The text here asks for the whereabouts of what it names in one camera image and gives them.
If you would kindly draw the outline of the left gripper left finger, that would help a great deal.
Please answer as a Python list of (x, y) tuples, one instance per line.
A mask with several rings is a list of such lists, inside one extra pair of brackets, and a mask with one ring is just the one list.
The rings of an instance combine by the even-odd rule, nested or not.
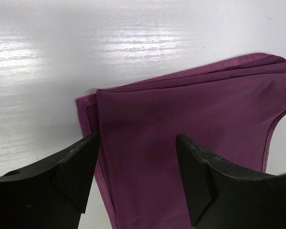
[(85, 213), (100, 148), (89, 135), (0, 176), (0, 229), (76, 229)]

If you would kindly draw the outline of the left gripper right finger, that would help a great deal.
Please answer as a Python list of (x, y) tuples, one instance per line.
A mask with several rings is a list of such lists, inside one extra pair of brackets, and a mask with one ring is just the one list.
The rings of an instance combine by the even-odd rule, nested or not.
[(185, 135), (175, 144), (192, 227), (286, 229), (286, 173), (242, 167)]

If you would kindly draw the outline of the purple cloth napkin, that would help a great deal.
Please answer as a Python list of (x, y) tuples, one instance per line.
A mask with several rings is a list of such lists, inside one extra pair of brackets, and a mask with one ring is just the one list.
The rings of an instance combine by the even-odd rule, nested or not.
[(286, 115), (286, 59), (253, 53), (76, 101), (84, 136), (99, 134), (94, 176), (114, 229), (188, 229), (175, 140), (264, 172)]

